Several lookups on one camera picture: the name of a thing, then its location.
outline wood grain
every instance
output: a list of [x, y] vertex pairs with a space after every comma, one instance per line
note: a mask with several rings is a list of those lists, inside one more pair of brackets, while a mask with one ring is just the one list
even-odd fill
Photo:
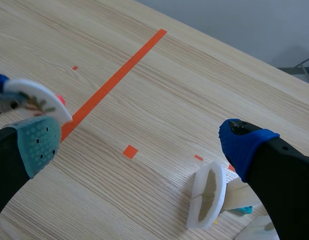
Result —
[[[228, 168], [225, 119], [279, 132], [309, 155], [309, 84], [132, 0], [0, 0], [0, 72], [53, 89], [73, 114], [161, 28], [167, 35], [9, 202], [0, 239], [230, 240], [266, 214], [185, 227], [194, 173], [211, 161]], [[18, 119], [0, 116], [0, 128]]]

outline blue rubber pad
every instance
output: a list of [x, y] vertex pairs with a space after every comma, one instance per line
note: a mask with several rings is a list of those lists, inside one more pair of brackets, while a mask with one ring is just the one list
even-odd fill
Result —
[[32, 179], [58, 152], [61, 127], [51, 116], [38, 116], [7, 125], [17, 131], [24, 168]]

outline orange tape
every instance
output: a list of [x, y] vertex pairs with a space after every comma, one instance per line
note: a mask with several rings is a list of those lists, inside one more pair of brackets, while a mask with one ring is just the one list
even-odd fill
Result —
[[233, 172], [236, 172], [236, 170], [235, 170], [235, 168], [231, 165], [231, 164], [229, 164], [229, 170], [231, 170], [231, 171], [233, 171]]
[[201, 156], [198, 156], [198, 155], [194, 155], [194, 157], [200, 161], [203, 161], [204, 159], [201, 157]]
[[82, 105], [68, 122], [61, 128], [61, 142], [82, 122], [98, 103], [120, 82], [124, 76], [163, 38], [167, 31], [160, 29], [150, 40], [137, 51], [105, 84]]
[[128, 145], [122, 154], [125, 155], [129, 159], [133, 159], [133, 157], [137, 154], [137, 152], [138, 152], [138, 149], [134, 148], [131, 145]]

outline white plastic part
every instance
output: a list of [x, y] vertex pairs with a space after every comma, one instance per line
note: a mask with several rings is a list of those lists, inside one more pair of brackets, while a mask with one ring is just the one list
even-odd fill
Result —
[[236, 236], [234, 240], [279, 240], [269, 216], [259, 216]]
[[252, 188], [241, 181], [240, 177], [228, 182], [222, 208], [224, 210], [240, 209], [261, 204]]
[[224, 204], [226, 185], [225, 169], [215, 161], [196, 172], [187, 228], [207, 229], [214, 223]]
[[48, 115], [54, 117], [60, 125], [72, 121], [72, 116], [61, 100], [39, 83], [27, 79], [9, 80], [4, 83], [3, 91], [5, 93], [23, 93], [29, 97], [25, 108], [18, 108], [20, 114], [25, 118]]

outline white wall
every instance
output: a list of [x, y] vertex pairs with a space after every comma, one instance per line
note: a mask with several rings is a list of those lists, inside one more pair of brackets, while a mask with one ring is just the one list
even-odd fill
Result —
[[277, 68], [309, 58], [309, 0], [137, 1]]

